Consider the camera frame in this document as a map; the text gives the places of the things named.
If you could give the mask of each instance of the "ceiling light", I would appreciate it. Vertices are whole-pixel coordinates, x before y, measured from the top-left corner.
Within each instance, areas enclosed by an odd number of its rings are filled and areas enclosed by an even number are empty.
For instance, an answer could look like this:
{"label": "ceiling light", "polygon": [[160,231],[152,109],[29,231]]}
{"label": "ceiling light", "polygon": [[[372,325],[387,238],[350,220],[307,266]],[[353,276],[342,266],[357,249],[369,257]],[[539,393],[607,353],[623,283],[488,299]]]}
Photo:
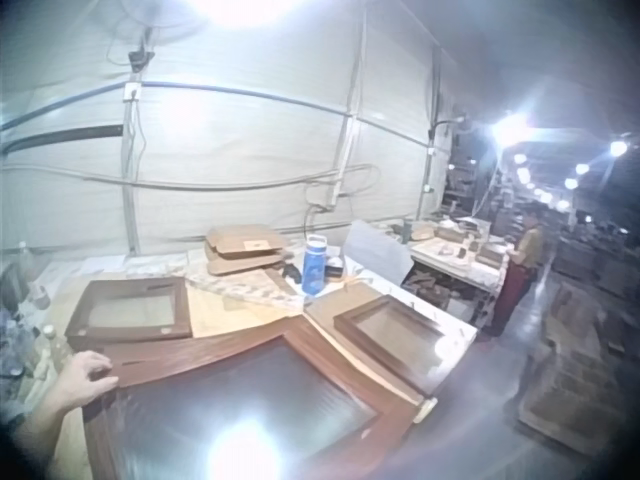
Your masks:
{"label": "ceiling light", "polygon": [[576,173],[578,175],[584,175],[588,171],[589,171],[589,165],[587,165],[586,163],[579,163],[578,165],[576,165]]}
{"label": "ceiling light", "polygon": [[496,123],[492,130],[496,142],[502,148],[527,141],[531,136],[527,119],[522,114],[509,115]]}
{"label": "ceiling light", "polygon": [[203,16],[223,28],[252,28],[277,21],[304,0],[187,0]]}
{"label": "ceiling light", "polygon": [[616,140],[615,142],[611,142],[610,152],[614,157],[619,157],[620,155],[624,155],[627,153],[629,146],[623,142],[622,140]]}
{"label": "ceiling light", "polygon": [[531,181],[531,173],[529,173],[529,169],[527,167],[522,167],[518,169],[518,179],[520,183],[527,184]]}
{"label": "ceiling light", "polygon": [[564,186],[569,190],[575,190],[576,188],[578,188],[578,181],[575,178],[567,178],[564,181]]}

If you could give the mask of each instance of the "electrical outlet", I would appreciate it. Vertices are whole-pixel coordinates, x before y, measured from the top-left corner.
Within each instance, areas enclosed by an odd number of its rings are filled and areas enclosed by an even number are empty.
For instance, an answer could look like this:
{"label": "electrical outlet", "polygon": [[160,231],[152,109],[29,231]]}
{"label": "electrical outlet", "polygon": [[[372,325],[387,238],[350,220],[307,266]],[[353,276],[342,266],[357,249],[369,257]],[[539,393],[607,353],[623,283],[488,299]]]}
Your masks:
{"label": "electrical outlet", "polygon": [[127,82],[124,84],[124,97],[125,102],[132,102],[134,100],[140,100],[142,95],[142,83],[140,82]]}

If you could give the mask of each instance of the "dark wooden frame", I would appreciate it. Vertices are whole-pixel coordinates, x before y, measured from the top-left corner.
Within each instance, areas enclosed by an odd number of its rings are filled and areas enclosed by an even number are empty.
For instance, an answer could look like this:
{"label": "dark wooden frame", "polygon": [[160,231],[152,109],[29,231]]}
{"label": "dark wooden frame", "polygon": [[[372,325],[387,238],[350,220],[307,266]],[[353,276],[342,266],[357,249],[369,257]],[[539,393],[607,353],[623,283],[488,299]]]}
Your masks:
{"label": "dark wooden frame", "polygon": [[[109,345],[105,354],[114,364],[111,374],[127,387],[210,365],[275,339],[283,339],[332,383],[377,412],[365,427],[297,466],[291,478],[356,479],[371,472],[401,442],[418,409],[353,367],[303,316],[219,337]],[[118,478],[106,414],[113,397],[83,409],[95,480]]]}
{"label": "dark wooden frame", "polygon": [[[121,293],[123,297],[142,297],[149,292],[159,293],[170,288],[174,296],[174,323],[157,327],[92,327],[89,313],[96,298],[105,293]],[[67,341],[75,351],[102,350],[109,343],[143,342],[191,337],[189,301],[184,279],[141,278],[129,280],[95,280],[87,285],[76,306],[65,332]]]}
{"label": "dark wooden frame", "polygon": [[429,397],[436,393],[438,387],[444,379],[455,368],[462,356],[465,354],[473,340],[466,339],[462,335],[458,337],[461,345],[456,354],[443,359],[440,366],[426,377],[419,374],[411,365],[407,365],[400,359],[389,353],[383,346],[376,343],[371,337],[364,333],[359,324],[365,321],[371,314],[381,308],[391,308],[397,313],[397,321],[402,322],[408,329],[413,331],[417,337],[426,338],[433,335],[433,332],[446,336],[445,329],[434,320],[421,315],[414,309],[408,307],[396,298],[385,295],[358,308],[349,310],[334,318],[336,330],[342,333],[359,348],[364,350],[373,359],[380,362],[396,376],[403,379],[417,391]]}

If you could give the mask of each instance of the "concrete floor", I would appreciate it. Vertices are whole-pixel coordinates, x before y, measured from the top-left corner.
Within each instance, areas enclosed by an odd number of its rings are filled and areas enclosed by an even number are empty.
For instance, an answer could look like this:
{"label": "concrete floor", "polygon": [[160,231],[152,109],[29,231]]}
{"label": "concrete floor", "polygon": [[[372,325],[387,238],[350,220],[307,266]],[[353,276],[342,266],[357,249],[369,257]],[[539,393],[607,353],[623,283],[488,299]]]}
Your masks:
{"label": "concrete floor", "polygon": [[548,269],[490,344],[474,344],[432,414],[371,477],[376,480],[570,479],[589,459],[516,420],[514,396],[559,282]]}

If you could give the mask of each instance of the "yellow shirt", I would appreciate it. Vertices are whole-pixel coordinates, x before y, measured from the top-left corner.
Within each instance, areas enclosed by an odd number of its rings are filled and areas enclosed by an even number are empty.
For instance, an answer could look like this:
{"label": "yellow shirt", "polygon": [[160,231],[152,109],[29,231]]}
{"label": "yellow shirt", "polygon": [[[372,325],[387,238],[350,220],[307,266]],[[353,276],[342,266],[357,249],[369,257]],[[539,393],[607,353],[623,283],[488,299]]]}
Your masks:
{"label": "yellow shirt", "polygon": [[518,243],[518,256],[521,260],[516,263],[526,268],[534,268],[542,258],[542,248],[544,246],[544,237],[540,227],[533,227],[522,236]]}

